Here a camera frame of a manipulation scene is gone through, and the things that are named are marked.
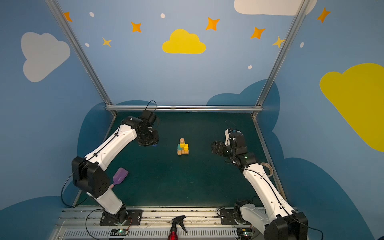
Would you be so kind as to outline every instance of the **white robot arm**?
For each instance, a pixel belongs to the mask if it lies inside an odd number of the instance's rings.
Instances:
[[[265,240],[307,240],[307,218],[302,212],[296,213],[280,195],[255,155],[248,152],[241,132],[229,128],[225,130],[225,143],[215,141],[211,147],[213,153],[228,157],[241,170],[264,205],[265,213],[249,201],[236,203],[238,224],[248,221],[264,234]]]
[[[84,158],[76,157],[72,161],[73,183],[103,208],[103,215],[108,216],[112,224],[122,225],[126,221],[125,204],[117,198],[105,174],[111,161],[132,140],[139,145],[149,146],[159,141],[156,130],[152,129],[156,115],[144,110],[139,118],[132,116],[124,119],[118,129],[105,142]]]

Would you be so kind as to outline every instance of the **table surface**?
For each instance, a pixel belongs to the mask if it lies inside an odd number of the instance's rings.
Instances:
[[[119,112],[109,135],[122,119],[140,114]],[[245,199],[253,200],[256,207],[263,206],[240,170],[227,163],[227,158],[213,154],[210,146],[215,140],[225,140],[224,131],[228,128],[225,120],[230,120],[244,134],[248,151],[266,162],[249,113],[156,114],[160,119],[158,145],[140,147],[134,140],[106,170],[111,181],[120,167],[129,172],[124,181],[113,188],[127,206],[233,207],[234,203]],[[189,155],[178,156],[177,144],[182,137],[189,144]],[[86,197],[88,195],[82,193],[78,202]],[[82,205],[97,203],[89,198]]]

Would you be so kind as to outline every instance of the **purple brush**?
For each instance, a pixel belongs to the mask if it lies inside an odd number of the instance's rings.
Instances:
[[[128,171],[120,167],[119,170],[113,176],[113,184],[111,184],[110,187],[113,188],[113,186],[115,186],[116,184],[121,183],[127,175]]]

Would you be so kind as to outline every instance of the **spray bottle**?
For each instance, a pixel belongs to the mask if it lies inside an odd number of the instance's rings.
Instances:
[[[177,231],[176,231],[176,225],[179,224],[181,228],[184,230],[184,232],[187,232],[187,230],[184,227],[183,219],[185,218],[185,215],[175,217],[172,219],[172,227],[170,228],[170,234],[168,236],[168,240],[177,240]]]

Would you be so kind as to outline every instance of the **black mounting plate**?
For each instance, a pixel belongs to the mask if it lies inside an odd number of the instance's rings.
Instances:
[[[235,214],[233,213],[233,209],[220,209],[220,220],[221,225],[238,225],[238,223],[235,221]]]
[[[131,226],[140,225],[143,210],[141,210],[141,209],[134,209],[134,210],[133,209],[127,209],[127,213],[128,213],[127,214],[127,221],[122,226],[129,226],[129,224],[131,223],[131,220],[128,217],[130,217],[132,219]],[[108,215],[104,215],[104,212],[103,212],[103,214],[101,216],[101,220],[100,220],[100,226],[116,226],[116,225],[114,224],[114,220],[112,218],[108,217]]]

